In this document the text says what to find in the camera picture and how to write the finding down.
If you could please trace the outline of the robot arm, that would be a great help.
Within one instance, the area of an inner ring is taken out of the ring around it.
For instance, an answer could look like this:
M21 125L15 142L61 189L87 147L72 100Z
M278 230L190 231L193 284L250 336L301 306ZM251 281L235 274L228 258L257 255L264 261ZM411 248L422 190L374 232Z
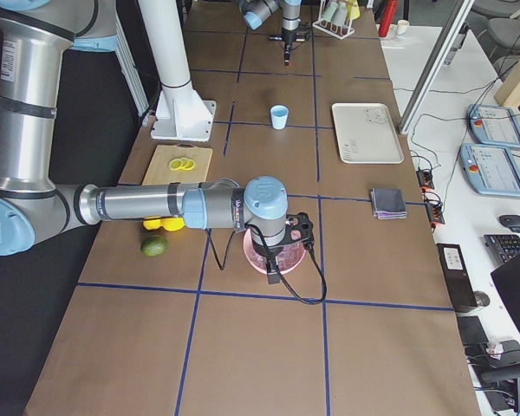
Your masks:
M0 256L85 224L182 218L195 229L249 231L269 282L282 281L276 255L291 231L278 179L106 188L49 179L63 52L114 49L114 2L0 1L0 29Z
M282 11L283 64L289 66L293 43L297 41L301 0L241 0L236 1L246 25L256 30L278 10Z

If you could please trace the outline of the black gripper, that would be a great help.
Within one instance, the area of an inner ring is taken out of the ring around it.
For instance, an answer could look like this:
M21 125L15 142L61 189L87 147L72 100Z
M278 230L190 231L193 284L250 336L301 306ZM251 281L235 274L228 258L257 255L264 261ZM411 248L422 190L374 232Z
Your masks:
M296 40L296 29L282 29L282 39L284 42L283 63L285 66L290 65L291 50Z
M280 283L280 273L276 271L276 267L281 268L280 262L284 257L284 249L268 248L266 250L261 244L253 244L253 267L257 271L267 272L269 285Z

